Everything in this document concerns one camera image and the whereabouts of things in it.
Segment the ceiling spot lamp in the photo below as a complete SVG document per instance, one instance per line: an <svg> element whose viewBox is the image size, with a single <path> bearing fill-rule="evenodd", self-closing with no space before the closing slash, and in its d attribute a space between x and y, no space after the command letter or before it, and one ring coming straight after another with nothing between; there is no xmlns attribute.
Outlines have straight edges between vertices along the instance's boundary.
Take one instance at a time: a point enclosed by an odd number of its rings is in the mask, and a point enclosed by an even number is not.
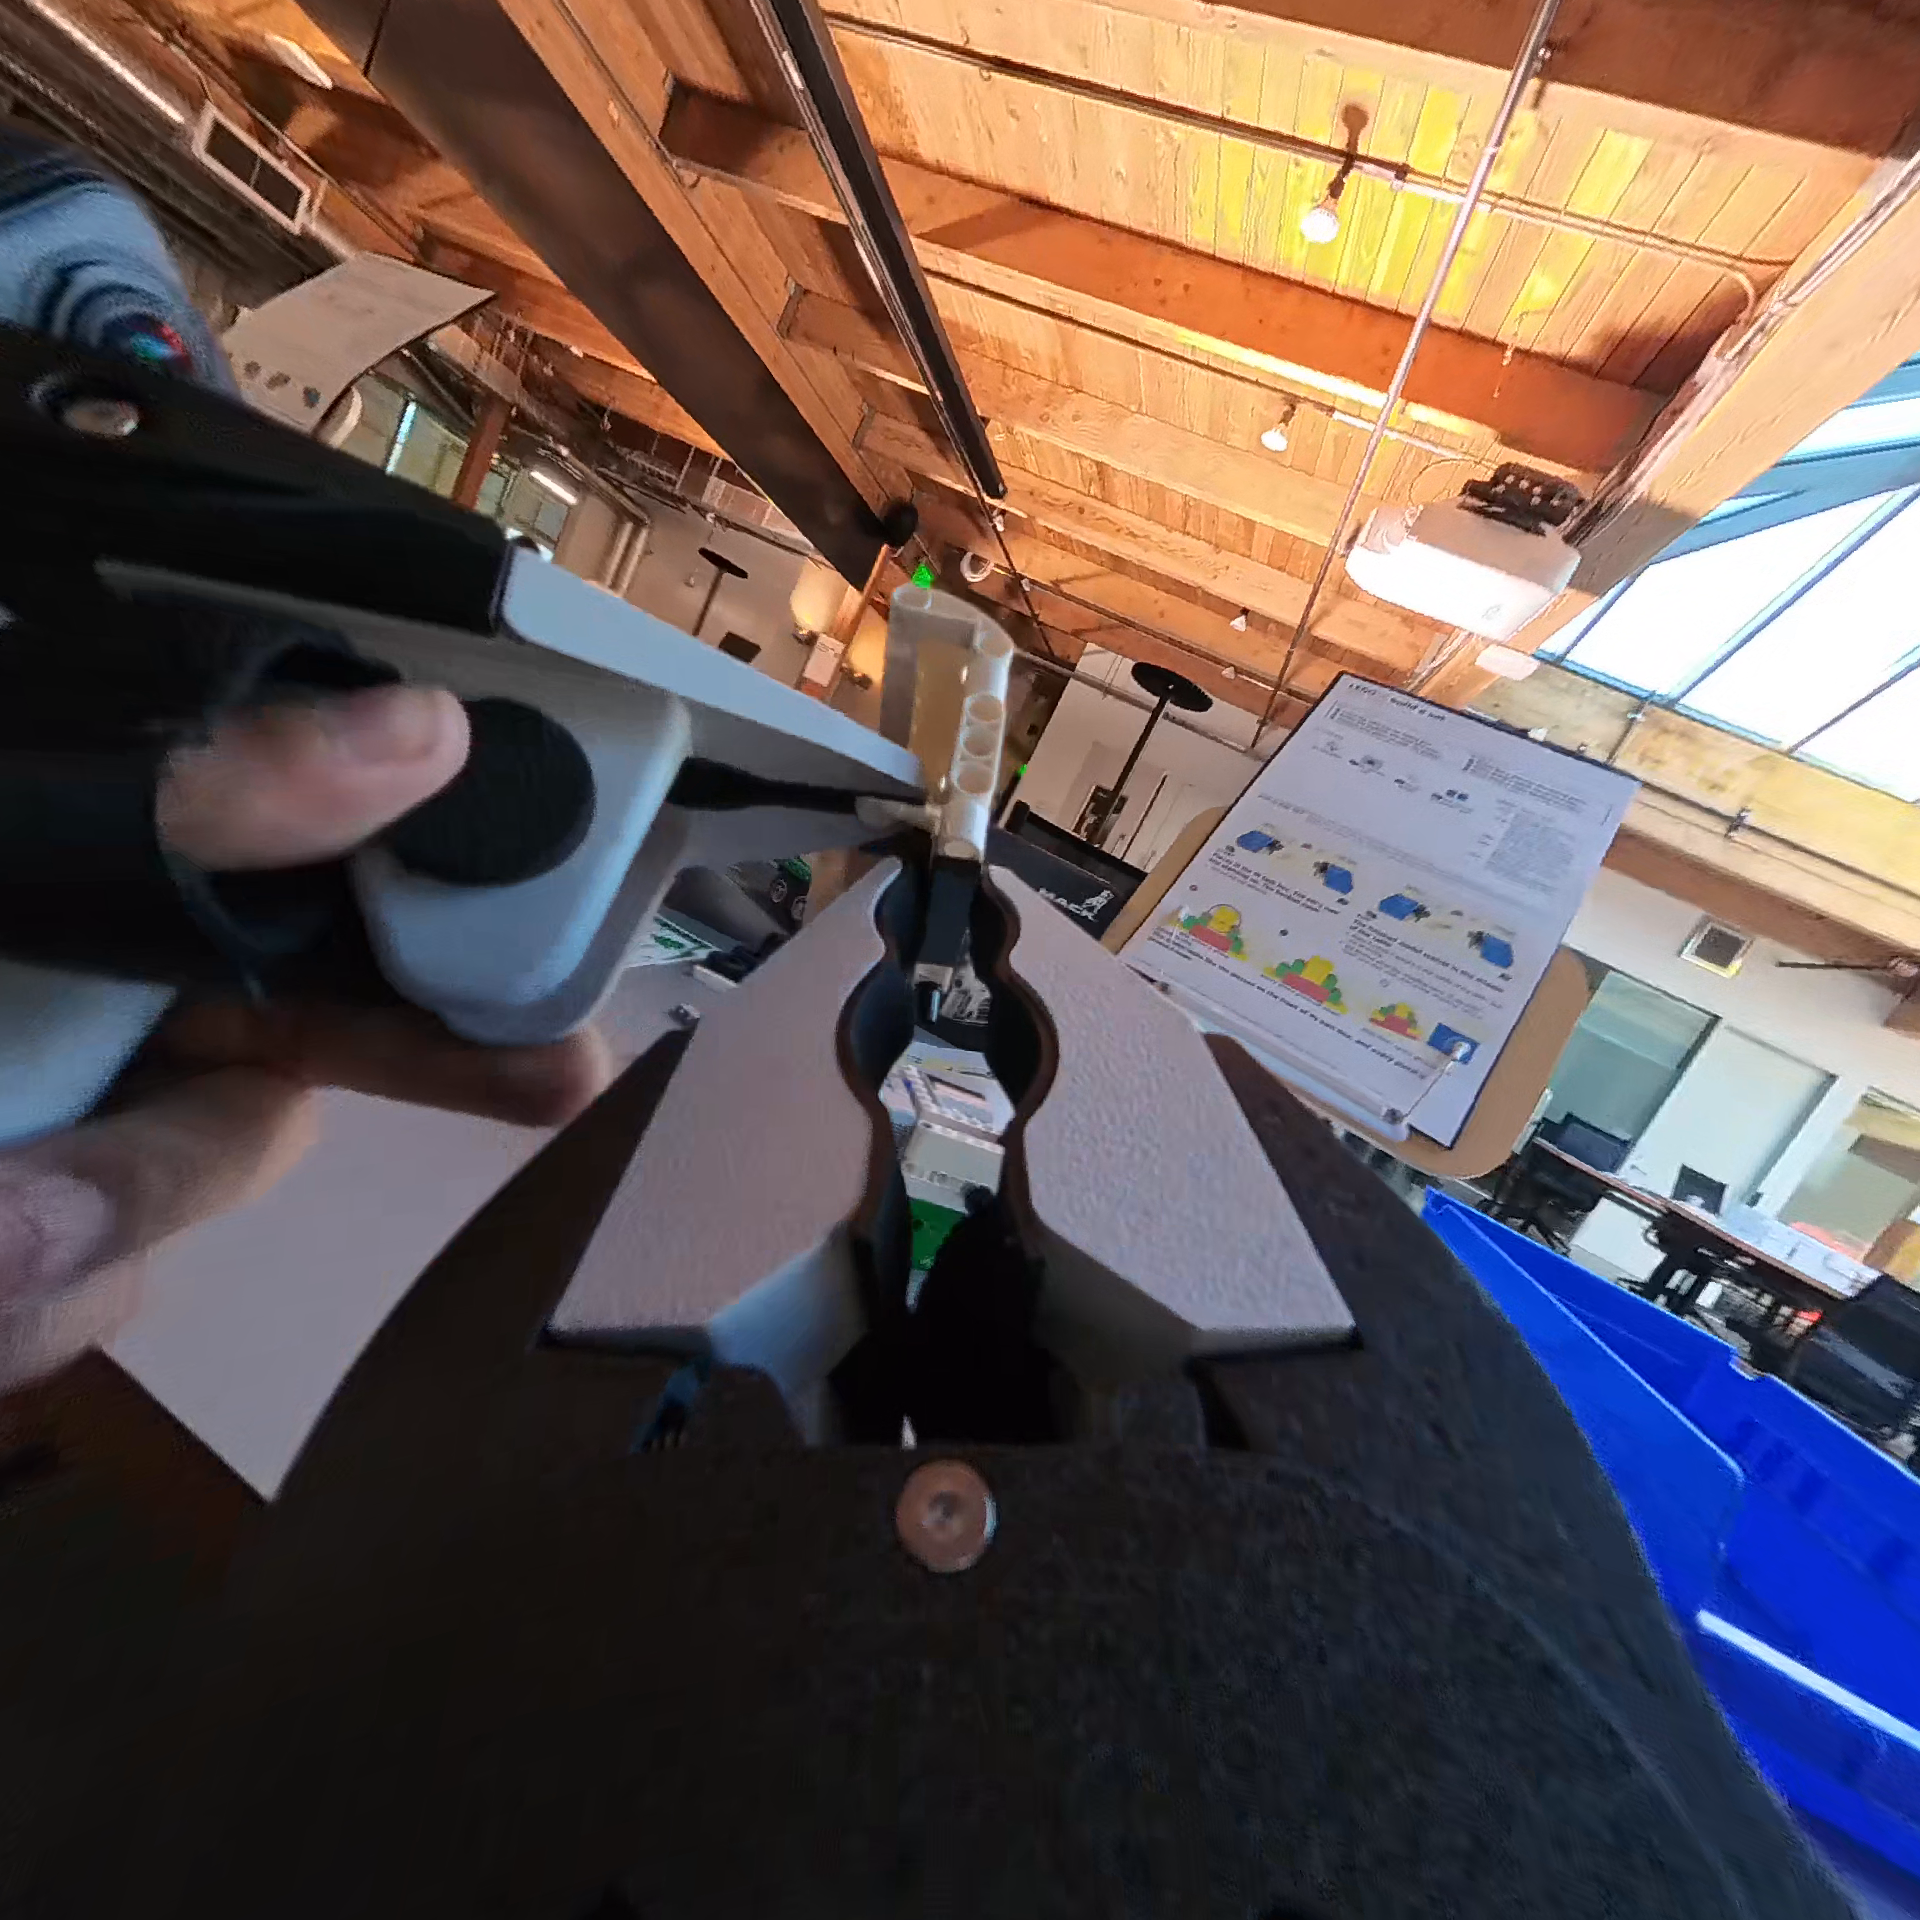
<svg viewBox="0 0 1920 1920"><path fill-rule="evenodd" d="M1342 126L1342 156L1330 169L1324 195L1301 218L1301 233L1308 247L1330 247L1342 233L1342 198L1363 167L1361 142L1363 130L1371 126L1371 112L1361 101L1344 101L1337 126Z"/></svg>

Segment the printed instruction sheet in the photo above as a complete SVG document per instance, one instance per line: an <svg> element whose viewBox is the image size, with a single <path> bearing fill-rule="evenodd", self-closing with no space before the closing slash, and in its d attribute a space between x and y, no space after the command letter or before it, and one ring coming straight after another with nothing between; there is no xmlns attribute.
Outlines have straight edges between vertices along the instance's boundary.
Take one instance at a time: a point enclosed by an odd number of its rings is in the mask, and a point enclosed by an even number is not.
<svg viewBox="0 0 1920 1920"><path fill-rule="evenodd" d="M1451 1145L1639 781L1342 676L1122 962L1301 1093Z"/></svg>

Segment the white hanging sheet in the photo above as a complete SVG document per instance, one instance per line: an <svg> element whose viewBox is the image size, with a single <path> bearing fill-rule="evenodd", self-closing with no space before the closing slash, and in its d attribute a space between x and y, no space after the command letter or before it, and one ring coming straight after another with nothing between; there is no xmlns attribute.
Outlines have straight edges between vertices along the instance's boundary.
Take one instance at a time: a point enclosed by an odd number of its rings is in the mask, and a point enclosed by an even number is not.
<svg viewBox="0 0 1920 1920"><path fill-rule="evenodd" d="M228 333L239 397L263 417L320 439L335 402L400 348L483 311L490 289L395 259L355 253L243 311Z"/></svg>

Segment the white lego beam assembly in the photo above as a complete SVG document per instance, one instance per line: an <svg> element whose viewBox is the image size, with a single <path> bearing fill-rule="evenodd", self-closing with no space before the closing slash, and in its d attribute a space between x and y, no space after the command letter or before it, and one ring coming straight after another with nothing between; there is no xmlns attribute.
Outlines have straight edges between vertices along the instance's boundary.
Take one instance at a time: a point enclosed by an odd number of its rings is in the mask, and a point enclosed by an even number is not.
<svg viewBox="0 0 1920 1920"><path fill-rule="evenodd" d="M928 863L907 973L916 1016L933 1026L946 1016L970 953L1015 643L993 615L935 588L907 584L886 611L880 734L919 764L924 803L946 808L939 841L924 832Z"/></svg>

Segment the blue plastic bin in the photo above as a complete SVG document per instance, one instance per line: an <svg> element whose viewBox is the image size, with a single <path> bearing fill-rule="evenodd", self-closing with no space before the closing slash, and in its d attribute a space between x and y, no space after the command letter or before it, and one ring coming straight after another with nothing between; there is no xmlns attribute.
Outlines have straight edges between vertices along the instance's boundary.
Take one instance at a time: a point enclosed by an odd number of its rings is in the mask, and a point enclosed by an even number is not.
<svg viewBox="0 0 1920 1920"><path fill-rule="evenodd" d="M1610 1476L1758 1774L1915 1887L1915 1481L1549 1246L1431 1192Z"/></svg>

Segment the background work desks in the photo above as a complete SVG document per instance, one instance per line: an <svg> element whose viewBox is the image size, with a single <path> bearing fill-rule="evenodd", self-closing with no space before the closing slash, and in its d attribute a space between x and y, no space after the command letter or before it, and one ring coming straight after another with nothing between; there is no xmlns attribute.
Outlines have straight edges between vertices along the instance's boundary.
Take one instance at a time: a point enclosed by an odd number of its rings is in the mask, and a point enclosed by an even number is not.
<svg viewBox="0 0 1920 1920"><path fill-rule="evenodd" d="M1915 1284L1713 1197L1693 1169L1674 1197L1638 1190L1541 1127L1499 1169L1483 1215L1570 1255L1600 1209L1620 1209L1657 1255L1644 1279L1625 1279L1639 1298L1725 1335L1749 1371L1791 1383L1915 1476Z"/></svg>

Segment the wooden clipboard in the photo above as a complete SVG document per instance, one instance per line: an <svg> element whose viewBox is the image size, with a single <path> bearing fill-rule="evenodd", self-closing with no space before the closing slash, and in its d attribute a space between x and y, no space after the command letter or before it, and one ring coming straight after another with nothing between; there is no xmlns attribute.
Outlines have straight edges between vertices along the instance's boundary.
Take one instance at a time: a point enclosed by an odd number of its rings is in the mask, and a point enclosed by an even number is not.
<svg viewBox="0 0 1920 1920"><path fill-rule="evenodd" d="M1186 876L1186 865L1202 851L1202 842L1211 841L1211 832L1228 814L1229 814L1228 805L1211 805L1181 827L1174 847L1159 860L1159 865L1141 879L1133 899L1119 909L1114 925L1104 930L1101 939L1104 950L1119 953L1139 936L1139 928L1159 918L1164 892ZM1312 1113L1330 1121L1337 1132L1351 1132L1361 1143L1388 1149L1397 1163L1417 1174L1467 1182L1508 1163L1529 1114L1537 1113L1552 1065L1568 1047L1588 1006L1591 1006L1588 968L1570 947L1559 947L1541 984L1532 988L1515 1035L1508 1039L1499 1061L1492 1065L1492 1079L1483 1081L1474 1108L1466 1121L1451 1145L1443 1145L1437 1137L1425 1137L1417 1132L1393 1135L1383 1121L1371 1121L1342 1093L1324 1093L1305 1079L1297 1079L1291 1070L1271 1065L1271 1057L1261 1053L1251 1039L1237 1039L1237 1047L1255 1053L1266 1070L1271 1070Z"/></svg>

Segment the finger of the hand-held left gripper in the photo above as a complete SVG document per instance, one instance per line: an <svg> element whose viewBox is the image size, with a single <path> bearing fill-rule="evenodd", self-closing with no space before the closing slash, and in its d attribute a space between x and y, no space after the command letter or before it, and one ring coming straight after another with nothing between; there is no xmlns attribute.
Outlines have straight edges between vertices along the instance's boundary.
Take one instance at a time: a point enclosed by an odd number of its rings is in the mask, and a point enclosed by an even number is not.
<svg viewBox="0 0 1920 1920"><path fill-rule="evenodd" d="M690 740L663 803L703 827L765 827L786 818L805 827L866 827L892 808L916 818L933 798L907 747L528 547L515 547L502 568L502 638L608 676L622 689L676 697Z"/></svg>

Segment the white ceiling projector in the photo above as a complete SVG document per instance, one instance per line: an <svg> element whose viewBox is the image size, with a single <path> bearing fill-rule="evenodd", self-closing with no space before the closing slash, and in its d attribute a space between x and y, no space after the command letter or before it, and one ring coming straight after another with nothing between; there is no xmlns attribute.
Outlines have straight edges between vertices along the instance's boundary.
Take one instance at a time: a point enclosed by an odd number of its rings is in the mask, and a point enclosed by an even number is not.
<svg viewBox="0 0 1920 1920"><path fill-rule="evenodd" d="M1457 497L1376 505L1342 563L1383 605L1508 643L1570 588L1559 528L1584 505L1578 486L1501 465Z"/></svg>

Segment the person's left hand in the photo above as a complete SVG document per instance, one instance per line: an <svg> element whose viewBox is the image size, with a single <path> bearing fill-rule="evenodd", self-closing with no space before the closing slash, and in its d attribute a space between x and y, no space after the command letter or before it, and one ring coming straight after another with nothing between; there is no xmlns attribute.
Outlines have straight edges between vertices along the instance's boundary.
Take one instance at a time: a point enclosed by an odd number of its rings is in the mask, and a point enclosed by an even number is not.
<svg viewBox="0 0 1920 1920"><path fill-rule="evenodd" d="M165 851L211 876L315 865L440 794L467 761L446 689L382 686L224 721L157 786ZM4 1154L4 1395L99 1351L168 1237L244 1209L320 1137L325 1090L550 1132L615 1061L593 1033L467 1047L407 1010L200 999L109 1113Z"/></svg>

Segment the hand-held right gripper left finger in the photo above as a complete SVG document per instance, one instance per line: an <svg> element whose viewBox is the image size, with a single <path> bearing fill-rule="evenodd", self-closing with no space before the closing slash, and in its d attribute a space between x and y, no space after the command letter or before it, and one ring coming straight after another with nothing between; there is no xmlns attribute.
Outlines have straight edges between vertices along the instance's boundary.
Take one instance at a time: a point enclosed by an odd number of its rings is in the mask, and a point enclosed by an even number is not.
<svg viewBox="0 0 1920 1920"><path fill-rule="evenodd" d="M765 1376L805 1433L845 1429L834 1369L900 1318L907 1199L880 1081L911 1039L878 863L688 1039L550 1335Z"/></svg>

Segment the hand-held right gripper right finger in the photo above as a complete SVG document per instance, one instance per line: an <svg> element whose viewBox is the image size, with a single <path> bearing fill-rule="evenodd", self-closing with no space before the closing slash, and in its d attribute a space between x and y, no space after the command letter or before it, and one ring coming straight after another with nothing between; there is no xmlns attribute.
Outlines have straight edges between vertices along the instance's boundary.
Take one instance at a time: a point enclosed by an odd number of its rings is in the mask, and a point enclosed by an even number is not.
<svg viewBox="0 0 1920 1920"><path fill-rule="evenodd" d="M999 1197L1057 1362L1228 1362L1356 1338L1202 1033L1004 865L972 899Z"/></svg>

